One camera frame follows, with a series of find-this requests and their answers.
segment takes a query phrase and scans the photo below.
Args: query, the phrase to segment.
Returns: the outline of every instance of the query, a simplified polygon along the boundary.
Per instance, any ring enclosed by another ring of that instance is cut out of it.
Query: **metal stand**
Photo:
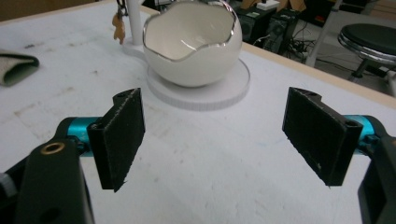
[[[306,61],[305,61],[306,65],[311,67],[315,66],[315,61],[317,60],[317,55],[320,45],[323,43],[324,37],[326,37],[326,34],[329,32],[329,28],[330,25],[332,24],[332,20],[334,19],[335,14],[338,12],[338,9],[340,8],[342,3],[343,3],[342,0],[337,0],[334,6],[332,7],[332,11],[330,12],[329,17],[327,18],[326,22],[323,25],[317,43],[315,44],[312,51],[308,54],[308,57],[306,57]]]
[[[368,64],[369,64],[369,60],[363,59],[363,62],[361,62],[359,68],[355,72],[353,72],[347,80],[357,83],[358,80],[363,77],[362,73],[364,72],[364,70],[366,70]]]

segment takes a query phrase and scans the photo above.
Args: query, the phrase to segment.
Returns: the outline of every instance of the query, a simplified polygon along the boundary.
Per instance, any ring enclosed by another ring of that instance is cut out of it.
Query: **white saucer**
[[[175,107],[209,111],[226,108],[248,93],[250,73],[239,59],[222,80],[198,88],[185,88],[169,82],[148,68],[148,87],[162,101]]]

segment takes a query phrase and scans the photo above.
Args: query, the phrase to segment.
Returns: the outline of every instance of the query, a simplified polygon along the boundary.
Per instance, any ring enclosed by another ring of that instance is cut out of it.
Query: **electronic equipment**
[[[268,23],[271,16],[275,14],[276,8],[265,11],[255,7],[248,9],[238,8],[235,12],[241,23],[243,41],[254,44],[257,39],[265,36]]]
[[[300,12],[283,8],[271,17],[262,48],[282,55],[287,49]]]

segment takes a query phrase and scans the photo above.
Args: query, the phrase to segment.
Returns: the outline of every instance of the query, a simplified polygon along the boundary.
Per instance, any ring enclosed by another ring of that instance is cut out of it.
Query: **black 3d-printed part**
[[[365,116],[379,137],[367,173],[359,187],[361,219],[364,224],[395,223],[396,220],[396,138],[382,123]]]
[[[341,186],[362,126],[321,102],[321,96],[289,88],[283,132],[327,186]]]
[[[116,192],[143,141],[145,123],[140,89],[121,92],[113,102],[114,106],[88,127],[88,136],[102,188]]]

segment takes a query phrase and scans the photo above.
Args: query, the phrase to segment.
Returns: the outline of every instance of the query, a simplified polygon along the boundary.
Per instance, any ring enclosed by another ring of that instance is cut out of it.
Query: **stool seat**
[[[343,27],[338,41],[363,58],[396,64],[396,29],[375,24],[351,24]]]
[[[396,29],[374,24],[352,24],[345,26],[341,33],[359,45],[396,55]]]

